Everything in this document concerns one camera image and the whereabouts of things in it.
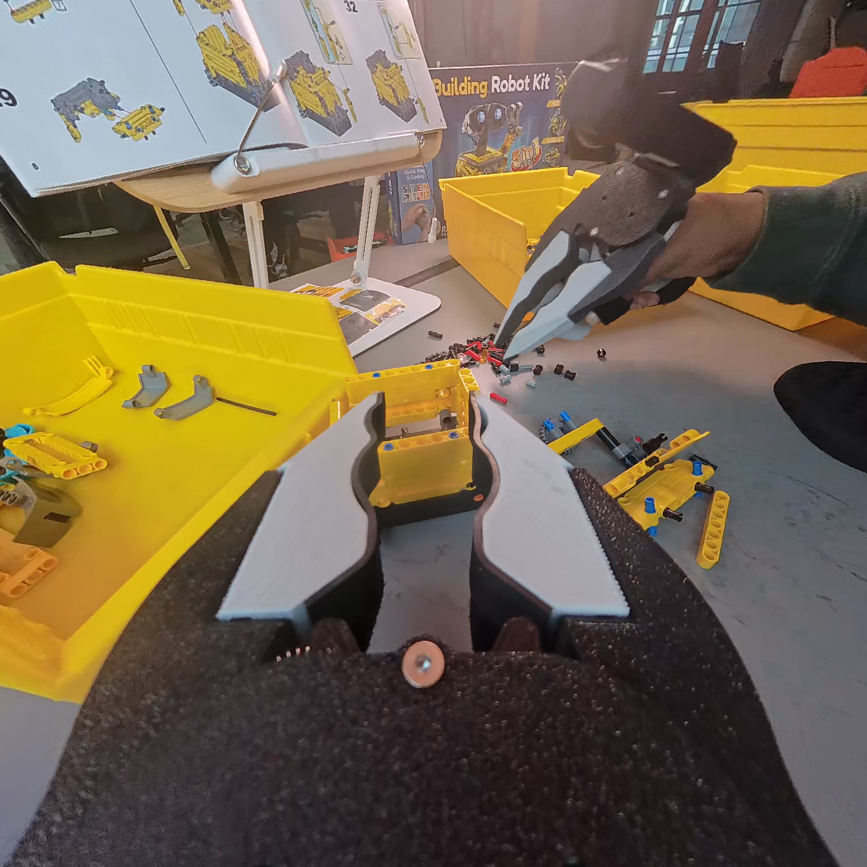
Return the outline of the yellow lego panel with pins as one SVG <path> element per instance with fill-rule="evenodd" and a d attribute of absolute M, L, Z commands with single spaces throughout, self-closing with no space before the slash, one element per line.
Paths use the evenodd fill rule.
<path fill-rule="evenodd" d="M 633 471 L 624 471 L 603 490 L 648 536 L 656 537 L 661 522 L 683 520 L 681 507 L 688 500 L 702 493 L 713 495 L 710 481 L 717 469 L 700 458 L 674 460 L 655 466 L 640 480 Z"/>

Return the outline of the yellow perforated lego frame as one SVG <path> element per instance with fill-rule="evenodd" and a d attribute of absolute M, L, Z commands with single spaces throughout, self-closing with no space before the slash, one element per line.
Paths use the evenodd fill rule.
<path fill-rule="evenodd" d="M 4 446 L 8 469 L 25 476 L 71 481 L 107 469 L 97 451 L 52 433 L 12 437 Z"/>

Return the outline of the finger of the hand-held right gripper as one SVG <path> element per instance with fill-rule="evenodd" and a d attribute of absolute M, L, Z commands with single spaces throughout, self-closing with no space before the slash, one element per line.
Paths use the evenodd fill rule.
<path fill-rule="evenodd" d="M 583 263 L 578 242 L 557 236 L 528 264 L 495 337 L 501 348 L 535 348 L 562 338 L 579 341 L 591 326 L 571 318 L 591 290 L 591 265 Z"/>
<path fill-rule="evenodd" d="M 565 262 L 537 259 L 520 279 L 503 319 L 504 358 L 529 352 L 552 339 L 569 334 L 586 336 L 590 327 L 571 317 L 594 302 L 594 293 L 611 275 L 603 262 L 580 264 L 564 276 Z"/>

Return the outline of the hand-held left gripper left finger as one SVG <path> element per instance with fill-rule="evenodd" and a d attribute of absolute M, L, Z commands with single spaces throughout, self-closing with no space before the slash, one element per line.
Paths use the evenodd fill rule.
<path fill-rule="evenodd" d="M 364 618 L 353 596 L 382 586 L 370 496 L 381 480 L 382 392 L 362 399 L 280 468 L 280 480 L 218 609 L 222 622 Z"/>

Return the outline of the yellow lego beam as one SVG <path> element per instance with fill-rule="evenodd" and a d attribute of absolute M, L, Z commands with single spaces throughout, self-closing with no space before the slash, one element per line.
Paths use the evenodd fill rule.
<path fill-rule="evenodd" d="M 696 562 L 702 569 L 711 569 L 720 561 L 730 503 L 731 498 L 728 493 L 715 490 L 699 536 L 696 553 Z"/>

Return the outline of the person's right hand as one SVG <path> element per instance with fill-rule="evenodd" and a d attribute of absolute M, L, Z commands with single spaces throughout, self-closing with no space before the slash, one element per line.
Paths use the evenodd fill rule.
<path fill-rule="evenodd" d="M 652 289 L 657 284 L 686 277 L 711 281 L 736 270 L 762 231 L 765 210 L 764 191 L 697 193 L 641 287 L 630 295 L 629 308 L 660 304 Z"/>

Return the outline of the lego instruction booklet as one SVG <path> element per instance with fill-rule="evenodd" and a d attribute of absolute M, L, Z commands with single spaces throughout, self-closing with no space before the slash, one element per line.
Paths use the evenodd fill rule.
<path fill-rule="evenodd" d="M 32 197 L 447 128 L 407 2 L 2 2 L 1 86 Z"/>

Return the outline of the lego axle and gear assembly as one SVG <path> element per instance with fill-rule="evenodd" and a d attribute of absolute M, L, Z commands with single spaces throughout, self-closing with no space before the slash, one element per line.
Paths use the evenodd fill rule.
<path fill-rule="evenodd" d="M 559 414 L 558 421 L 544 420 L 539 428 L 539 438 L 563 458 L 568 457 L 584 441 L 598 439 L 624 468 L 623 472 L 609 483 L 615 494 L 627 493 L 639 481 L 661 470 L 667 461 L 682 454 L 709 434 L 709 431 L 688 429 L 674 438 L 659 433 L 650 439 L 634 437 L 630 441 L 620 441 L 600 419 L 578 425 L 565 411 Z"/>

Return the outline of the grey angled lego piece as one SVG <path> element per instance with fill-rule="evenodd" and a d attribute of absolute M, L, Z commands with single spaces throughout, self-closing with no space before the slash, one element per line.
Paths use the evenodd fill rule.
<path fill-rule="evenodd" d="M 143 409 L 156 406 L 170 387 L 168 376 L 157 370 L 152 364 L 141 366 L 138 381 L 137 392 L 122 403 L 124 409 Z"/>
<path fill-rule="evenodd" d="M 204 411 L 216 402 L 210 382 L 201 374 L 192 377 L 192 394 L 170 406 L 154 409 L 154 415 L 161 420 L 181 421 Z"/>

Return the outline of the yellow curved lego piece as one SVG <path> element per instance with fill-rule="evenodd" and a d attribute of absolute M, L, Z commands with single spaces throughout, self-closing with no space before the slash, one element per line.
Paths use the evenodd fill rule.
<path fill-rule="evenodd" d="M 82 360 L 90 378 L 70 395 L 44 406 L 26 406 L 27 417 L 61 417 L 70 415 L 103 396 L 113 385 L 114 369 L 104 364 L 97 355 Z"/>

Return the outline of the pile of small lego pins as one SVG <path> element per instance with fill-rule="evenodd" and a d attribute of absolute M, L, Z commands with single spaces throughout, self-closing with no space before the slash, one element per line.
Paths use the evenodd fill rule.
<path fill-rule="evenodd" d="M 546 367 L 541 363 L 522 363 L 506 361 L 504 349 L 495 340 L 493 332 L 477 335 L 466 341 L 455 341 L 443 350 L 426 356 L 421 365 L 425 369 L 445 363 L 456 363 L 462 371 L 477 376 L 481 370 L 488 370 L 500 387 L 523 380 L 527 387 L 536 387 L 544 374 L 558 376 L 564 381 L 574 382 L 577 371 L 567 368 L 563 363 Z"/>

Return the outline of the orange lego frame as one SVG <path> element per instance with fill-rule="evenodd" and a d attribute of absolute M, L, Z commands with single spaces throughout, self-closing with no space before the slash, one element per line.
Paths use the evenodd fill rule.
<path fill-rule="evenodd" d="M 16 543 L 12 534 L 1 529 L 1 595 L 17 599 L 28 592 L 59 560 L 46 550 Z"/>

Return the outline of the orange plastic object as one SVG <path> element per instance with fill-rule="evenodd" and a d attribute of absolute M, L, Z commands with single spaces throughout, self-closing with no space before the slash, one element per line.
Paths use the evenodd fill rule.
<path fill-rule="evenodd" d="M 866 50 L 860 46 L 829 50 L 806 61 L 797 74 L 790 99 L 848 98 L 866 93 Z"/>

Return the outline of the person's right forearm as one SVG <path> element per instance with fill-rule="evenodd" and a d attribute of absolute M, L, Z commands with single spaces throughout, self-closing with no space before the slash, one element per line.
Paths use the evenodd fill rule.
<path fill-rule="evenodd" d="M 821 186 L 756 186 L 760 230 L 746 257 L 707 278 L 714 289 L 804 304 L 866 323 L 866 173 Z"/>

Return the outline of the yellow lego robot body model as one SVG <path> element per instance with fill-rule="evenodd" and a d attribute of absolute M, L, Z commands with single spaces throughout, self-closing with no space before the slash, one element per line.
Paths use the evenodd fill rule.
<path fill-rule="evenodd" d="M 480 417 L 471 394 L 479 386 L 457 360 L 352 374 L 341 408 L 381 395 L 384 434 L 377 447 L 379 479 L 368 495 L 380 528 L 419 523 L 481 508 L 490 472 L 472 435 Z"/>

